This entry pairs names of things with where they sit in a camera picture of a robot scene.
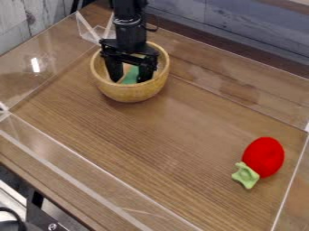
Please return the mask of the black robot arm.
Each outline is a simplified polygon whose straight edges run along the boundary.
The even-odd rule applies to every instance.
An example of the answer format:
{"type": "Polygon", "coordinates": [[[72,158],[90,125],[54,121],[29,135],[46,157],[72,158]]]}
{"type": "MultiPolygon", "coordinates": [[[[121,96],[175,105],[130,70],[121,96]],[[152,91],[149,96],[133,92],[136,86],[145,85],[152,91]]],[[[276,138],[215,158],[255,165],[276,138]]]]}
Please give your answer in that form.
{"type": "Polygon", "coordinates": [[[153,77],[159,51],[147,43],[145,12],[147,0],[108,0],[113,10],[112,24],[114,39],[101,39],[100,55],[105,61],[109,78],[117,82],[122,76],[122,64],[137,68],[136,82],[153,77]]]}

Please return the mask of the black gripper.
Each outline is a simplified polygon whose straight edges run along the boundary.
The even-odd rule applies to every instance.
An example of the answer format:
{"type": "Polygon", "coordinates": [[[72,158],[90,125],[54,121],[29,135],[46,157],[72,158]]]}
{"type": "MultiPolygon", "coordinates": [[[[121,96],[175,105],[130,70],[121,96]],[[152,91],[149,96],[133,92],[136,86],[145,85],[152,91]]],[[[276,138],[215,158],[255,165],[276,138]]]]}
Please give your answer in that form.
{"type": "Polygon", "coordinates": [[[100,55],[105,60],[109,78],[117,82],[122,77],[122,63],[139,66],[137,83],[148,81],[156,71],[159,52],[147,42],[125,50],[114,39],[101,39],[100,55]]]}

